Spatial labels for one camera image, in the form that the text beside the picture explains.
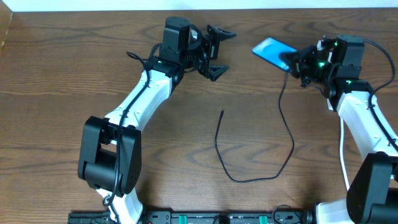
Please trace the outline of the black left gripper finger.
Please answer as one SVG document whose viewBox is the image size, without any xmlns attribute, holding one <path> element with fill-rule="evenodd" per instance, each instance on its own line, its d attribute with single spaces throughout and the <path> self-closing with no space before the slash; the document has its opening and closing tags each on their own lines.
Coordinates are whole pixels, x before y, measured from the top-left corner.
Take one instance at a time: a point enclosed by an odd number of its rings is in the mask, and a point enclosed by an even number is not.
<svg viewBox="0 0 398 224">
<path fill-rule="evenodd" d="M 208 78 L 212 81 L 215 82 L 217 79 L 219 79 L 224 72 L 229 70 L 228 65 L 210 65 L 209 70 L 208 70 Z"/>
<path fill-rule="evenodd" d="M 228 39 L 232 39 L 237 36 L 237 34 L 235 32 L 222 30 L 217 27 L 215 28 L 215 33 L 216 33 L 218 40 L 228 40 Z"/>
</svg>

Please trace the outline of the blue Galaxy smartphone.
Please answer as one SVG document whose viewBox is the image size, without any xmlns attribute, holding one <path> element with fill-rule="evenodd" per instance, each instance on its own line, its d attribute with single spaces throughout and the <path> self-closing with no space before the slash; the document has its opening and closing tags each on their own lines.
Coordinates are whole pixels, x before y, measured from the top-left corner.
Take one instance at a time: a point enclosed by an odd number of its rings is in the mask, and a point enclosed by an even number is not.
<svg viewBox="0 0 398 224">
<path fill-rule="evenodd" d="M 266 62 L 269 62 L 285 72 L 289 70 L 289 66 L 280 59 L 279 55 L 281 53 L 292 53 L 296 51 L 296 49 L 279 42 L 272 37 L 266 38 L 252 49 L 252 53 L 254 55 L 257 55 Z"/>
</svg>

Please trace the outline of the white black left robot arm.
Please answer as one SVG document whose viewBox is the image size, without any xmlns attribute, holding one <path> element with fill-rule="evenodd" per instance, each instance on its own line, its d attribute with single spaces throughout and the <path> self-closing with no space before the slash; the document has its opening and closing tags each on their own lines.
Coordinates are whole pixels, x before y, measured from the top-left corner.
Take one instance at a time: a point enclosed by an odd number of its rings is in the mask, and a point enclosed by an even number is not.
<svg viewBox="0 0 398 224">
<path fill-rule="evenodd" d="M 183 17 L 165 20 L 163 39 L 142 64 L 139 82 L 124 101 L 105 117 L 90 116 L 83 127 L 78 177 L 103 198 L 115 223 L 138 223 L 143 212 L 135 186 L 141 173 L 142 131 L 188 72 L 216 81 L 229 67 L 212 65 L 220 43 L 236 33 L 208 25 L 203 34 Z"/>
</svg>

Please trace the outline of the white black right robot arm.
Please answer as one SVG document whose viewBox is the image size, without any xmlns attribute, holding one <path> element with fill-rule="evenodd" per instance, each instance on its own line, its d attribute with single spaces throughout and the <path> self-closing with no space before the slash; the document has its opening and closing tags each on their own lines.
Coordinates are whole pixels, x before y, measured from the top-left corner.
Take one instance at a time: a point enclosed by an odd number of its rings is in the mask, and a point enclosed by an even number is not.
<svg viewBox="0 0 398 224">
<path fill-rule="evenodd" d="M 322 85 L 331 110 L 349 128 L 363 163 L 346 197 L 323 202 L 305 216 L 305 223 L 397 223 L 397 134 L 381 112 L 376 89 L 360 79 L 367 40 L 353 35 L 324 37 L 317 45 L 294 50 L 284 44 L 276 56 L 302 86 Z"/>
</svg>

